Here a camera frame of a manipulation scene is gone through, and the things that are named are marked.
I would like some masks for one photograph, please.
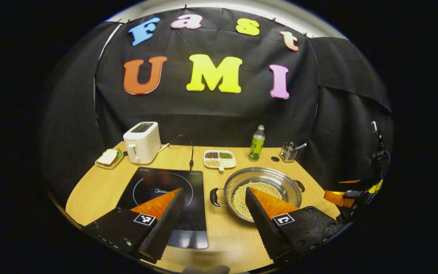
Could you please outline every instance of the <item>letter f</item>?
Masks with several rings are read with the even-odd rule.
[[[134,37],[134,41],[132,43],[132,45],[136,46],[139,43],[150,39],[153,34],[152,33],[147,33],[147,31],[151,32],[154,31],[156,29],[156,26],[154,23],[160,21],[160,18],[155,17],[153,19],[150,19],[142,24],[139,24],[138,26],[130,29],[128,32],[133,34]]]

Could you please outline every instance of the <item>induction cooktop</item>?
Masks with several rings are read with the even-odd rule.
[[[167,245],[192,249],[207,248],[202,171],[139,167],[117,206],[131,209],[178,188],[184,189],[185,204]]]

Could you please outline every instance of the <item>black cable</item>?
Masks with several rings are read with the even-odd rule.
[[[190,170],[192,170],[192,166],[194,165],[194,161],[193,161],[193,159],[194,159],[194,144],[192,143],[192,140],[191,140],[189,137],[187,137],[187,136],[185,136],[185,135],[183,135],[183,134],[180,134],[180,135],[177,135],[177,137],[175,137],[175,139],[173,139],[172,142],[170,142],[170,146],[171,146],[172,143],[173,143],[175,140],[177,140],[179,137],[185,137],[185,138],[187,138],[187,139],[190,141],[190,145],[192,146],[192,156],[191,156],[191,158],[190,158],[190,162],[189,162]]]
[[[390,157],[390,153],[388,151],[384,151],[383,159],[384,158],[388,158],[388,167],[389,167],[390,163],[391,163],[391,157]],[[381,179],[384,179],[384,177],[386,176],[387,173],[388,173],[388,168],[386,169],[386,171],[382,175]]]

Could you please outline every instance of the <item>beans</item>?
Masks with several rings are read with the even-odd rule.
[[[219,161],[215,160],[206,160],[205,164],[208,166],[220,166]]]
[[[206,158],[219,158],[219,154],[217,152],[208,152],[205,154]]]
[[[266,184],[264,182],[250,182],[243,186],[240,186],[234,191],[233,194],[233,206],[243,217],[251,219],[251,214],[249,212],[248,207],[246,206],[246,188],[254,188],[259,191],[263,191],[266,194],[274,196],[278,199],[281,199],[280,192],[277,188],[272,185]]]
[[[220,152],[219,153],[219,157],[223,158],[223,159],[232,159],[233,156],[229,153],[224,153],[224,152]]]

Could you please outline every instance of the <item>green bottle label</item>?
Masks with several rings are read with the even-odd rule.
[[[261,149],[263,148],[263,144],[265,142],[265,139],[256,139],[253,138],[251,142],[251,149],[249,153],[249,158],[253,160],[259,159],[259,154],[261,153]]]

